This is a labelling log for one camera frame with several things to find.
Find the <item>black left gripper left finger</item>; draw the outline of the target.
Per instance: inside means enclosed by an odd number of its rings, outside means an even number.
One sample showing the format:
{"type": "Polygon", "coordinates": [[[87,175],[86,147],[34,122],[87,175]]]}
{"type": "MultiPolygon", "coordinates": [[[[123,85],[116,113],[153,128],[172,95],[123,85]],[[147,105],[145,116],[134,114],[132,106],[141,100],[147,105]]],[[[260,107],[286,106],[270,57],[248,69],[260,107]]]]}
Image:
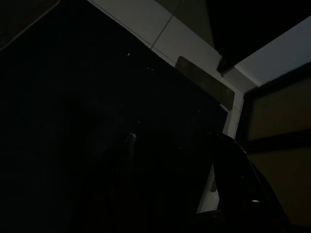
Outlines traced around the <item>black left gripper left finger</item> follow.
{"type": "Polygon", "coordinates": [[[119,233],[125,223],[133,180],[133,132],[117,139],[104,155],[96,180],[90,184],[80,209],[80,233],[119,233]]]}

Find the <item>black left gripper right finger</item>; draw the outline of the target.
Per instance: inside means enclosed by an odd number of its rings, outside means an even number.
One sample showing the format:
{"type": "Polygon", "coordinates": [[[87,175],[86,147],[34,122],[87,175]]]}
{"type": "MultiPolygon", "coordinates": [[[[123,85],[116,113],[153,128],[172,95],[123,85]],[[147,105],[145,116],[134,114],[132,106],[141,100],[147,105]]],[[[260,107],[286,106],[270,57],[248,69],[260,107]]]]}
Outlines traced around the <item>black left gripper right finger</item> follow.
{"type": "Polygon", "coordinates": [[[247,153],[222,133],[208,136],[219,210],[197,214],[194,233],[286,233],[286,215],[247,153]]]}

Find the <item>beige cabinet door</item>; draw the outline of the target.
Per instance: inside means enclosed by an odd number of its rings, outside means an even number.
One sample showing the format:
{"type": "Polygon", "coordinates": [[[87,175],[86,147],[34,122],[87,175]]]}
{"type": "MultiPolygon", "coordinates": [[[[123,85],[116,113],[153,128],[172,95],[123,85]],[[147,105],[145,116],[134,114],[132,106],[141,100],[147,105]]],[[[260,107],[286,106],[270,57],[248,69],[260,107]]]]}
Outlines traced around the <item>beige cabinet door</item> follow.
{"type": "Polygon", "coordinates": [[[311,233],[311,74],[252,102],[246,142],[294,233],[311,233]]]}

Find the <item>brown rectangular panel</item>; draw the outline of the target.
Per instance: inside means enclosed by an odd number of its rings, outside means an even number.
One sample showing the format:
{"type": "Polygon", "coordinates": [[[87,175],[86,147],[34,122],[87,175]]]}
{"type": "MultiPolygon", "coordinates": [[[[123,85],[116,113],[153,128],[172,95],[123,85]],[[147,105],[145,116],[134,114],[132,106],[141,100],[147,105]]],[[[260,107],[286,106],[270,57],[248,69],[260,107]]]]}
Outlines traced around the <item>brown rectangular panel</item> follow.
{"type": "Polygon", "coordinates": [[[229,112],[232,110],[235,93],[229,87],[182,56],[178,57],[175,68],[202,90],[211,95],[229,112]]]}

